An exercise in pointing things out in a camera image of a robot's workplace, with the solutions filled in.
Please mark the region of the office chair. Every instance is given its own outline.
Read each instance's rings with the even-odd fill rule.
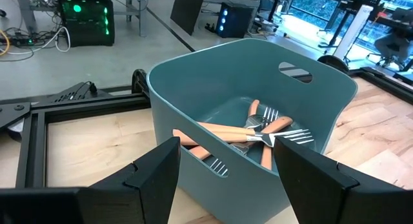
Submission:
[[[0,17],[6,17],[7,13],[6,11],[0,9]]]
[[[400,50],[400,46],[395,44],[395,43],[389,44],[389,45],[387,45],[387,47],[389,49],[391,49],[393,52],[399,52],[399,50]],[[370,56],[380,56],[380,60],[376,63],[376,66],[382,66],[381,62],[384,62],[386,60],[390,60],[390,62],[395,63],[399,67],[400,70],[405,67],[404,64],[400,63],[399,61],[393,60],[393,56],[397,57],[396,54],[392,54],[391,57],[389,58],[389,57],[382,57],[381,54],[378,54],[378,53],[369,53],[366,56],[366,59],[368,59]]]

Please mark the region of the computer tower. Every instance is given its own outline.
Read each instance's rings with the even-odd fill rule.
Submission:
[[[220,37],[243,38],[248,30],[252,8],[234,3],[222,3],[216,33]]]
[[[58,0],[58,2],[63,26],[70,34],[71,47],[114,44],[114,9],[111,0]]]

